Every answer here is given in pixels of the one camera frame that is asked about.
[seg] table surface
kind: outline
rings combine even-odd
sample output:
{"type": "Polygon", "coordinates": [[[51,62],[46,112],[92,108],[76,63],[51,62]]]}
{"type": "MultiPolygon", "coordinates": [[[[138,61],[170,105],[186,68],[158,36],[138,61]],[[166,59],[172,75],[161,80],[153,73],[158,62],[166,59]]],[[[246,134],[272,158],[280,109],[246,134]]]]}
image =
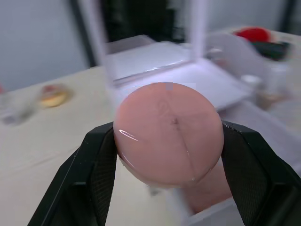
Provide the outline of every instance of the table surface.
{"type": "MultiPolygon", "coordinates": [[[[274,34],[296,46],[287,82],[301,99],[301,37],[274,34]]],[[[114,115],[102,67],[16,90],[10,95],[17,106],[36,109],[31,118],[18,126],[0,123],[0,221],[1,225],[24,226],[59,166],[91,129],[112,121],[114,115]],[[73,97],[57,108],[37,107],[41,88],[53,83],[67,85],[73,90],[73,97]]],[[[118,161],[107,226],[177,225],[166,205],[163,194],[150,197],[147,187],[118,161]]]]}

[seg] pink round object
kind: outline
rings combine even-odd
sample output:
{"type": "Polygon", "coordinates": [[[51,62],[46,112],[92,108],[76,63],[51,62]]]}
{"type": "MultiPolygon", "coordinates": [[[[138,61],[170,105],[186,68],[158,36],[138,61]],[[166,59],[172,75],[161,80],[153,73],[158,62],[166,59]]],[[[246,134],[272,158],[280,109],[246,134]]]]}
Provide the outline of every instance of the pink round object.
{"type": "Polygon", "coordinates": [[[221,119],[200,93],[176,83],[153,83],[131,93],[114,121],[118,153],[148,184],[198,182],[218,162],[221,119]]]}

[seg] white plastic bin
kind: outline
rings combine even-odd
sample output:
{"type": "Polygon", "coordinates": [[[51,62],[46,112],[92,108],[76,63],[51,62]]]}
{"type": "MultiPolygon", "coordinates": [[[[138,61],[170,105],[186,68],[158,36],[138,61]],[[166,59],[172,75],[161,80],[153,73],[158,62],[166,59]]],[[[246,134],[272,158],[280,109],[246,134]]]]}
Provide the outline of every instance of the white plastic bin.
{"type": "MultiPolygon", "coordinates": [[[[274,152],[301,175],[301,137],[286,129],[276,118],[252,103],[244,101],[220,112],[225,121],[245,125],[258,131],[274,152]]],[[[166,191],[166,199],[182,226],[243,226],[233,198],[193,214],[181,189],[166,191]]]]}

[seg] white tray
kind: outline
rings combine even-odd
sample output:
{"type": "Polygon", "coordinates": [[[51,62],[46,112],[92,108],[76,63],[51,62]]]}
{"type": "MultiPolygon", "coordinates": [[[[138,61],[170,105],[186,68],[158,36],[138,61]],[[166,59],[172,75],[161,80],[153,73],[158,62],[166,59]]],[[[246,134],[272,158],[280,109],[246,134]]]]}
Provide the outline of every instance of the white tray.
{"type": "MultiPolygon", "coordinates": [[[[301,138],[268,113],[244,101],[220,112],[225,121],[245,125],[258,131],[275,153],[301,175],[301,138]]],[[[233,198],[193,214],[181,189],[166,191],[166,199],[176,220],[182,226],[244,226],[233,198]]]]}

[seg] white wall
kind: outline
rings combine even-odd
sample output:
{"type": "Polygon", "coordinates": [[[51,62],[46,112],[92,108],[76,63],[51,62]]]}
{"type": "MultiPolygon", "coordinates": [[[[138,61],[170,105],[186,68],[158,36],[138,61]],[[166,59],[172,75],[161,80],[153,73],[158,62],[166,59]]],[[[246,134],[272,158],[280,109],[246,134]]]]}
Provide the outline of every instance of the white wall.
{"type": "Polygon", "coordinates": [[[0,1],[0,83],[19,89],[87,68],[65,0],[0,1]]]}
{"type": "Polygon", "coordinates": [[[276,30],[285,0],[208,0],[210,31],[241,25],[276,30]]]}

